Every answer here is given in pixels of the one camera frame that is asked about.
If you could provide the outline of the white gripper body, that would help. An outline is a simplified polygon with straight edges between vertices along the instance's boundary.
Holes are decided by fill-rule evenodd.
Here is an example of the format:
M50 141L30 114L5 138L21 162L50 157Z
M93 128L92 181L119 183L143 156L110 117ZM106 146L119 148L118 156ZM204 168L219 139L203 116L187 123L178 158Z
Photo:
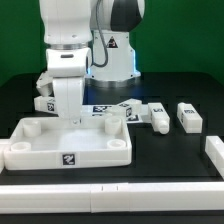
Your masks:
M83 104L84 78L54 78L53 91L58 116L63 119L79 120Z

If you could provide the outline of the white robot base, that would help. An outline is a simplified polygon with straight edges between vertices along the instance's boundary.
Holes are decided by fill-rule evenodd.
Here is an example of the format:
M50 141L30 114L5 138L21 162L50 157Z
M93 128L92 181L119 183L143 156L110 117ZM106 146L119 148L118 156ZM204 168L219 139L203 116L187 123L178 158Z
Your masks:
M119 88L137 83L141 73L136 69L135 50L128 32L102 31L108 52L108 63L99 68L92 65L87 83L103 88Z

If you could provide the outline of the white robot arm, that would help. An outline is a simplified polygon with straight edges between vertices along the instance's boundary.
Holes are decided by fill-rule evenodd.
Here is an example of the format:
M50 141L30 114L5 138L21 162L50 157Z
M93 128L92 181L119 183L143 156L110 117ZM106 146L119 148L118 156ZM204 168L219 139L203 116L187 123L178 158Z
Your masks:
M129 33L144 17L145 0L39 0L47 68L37 81L53 95L57 114L76 124L86 84L123 87L140 78Z

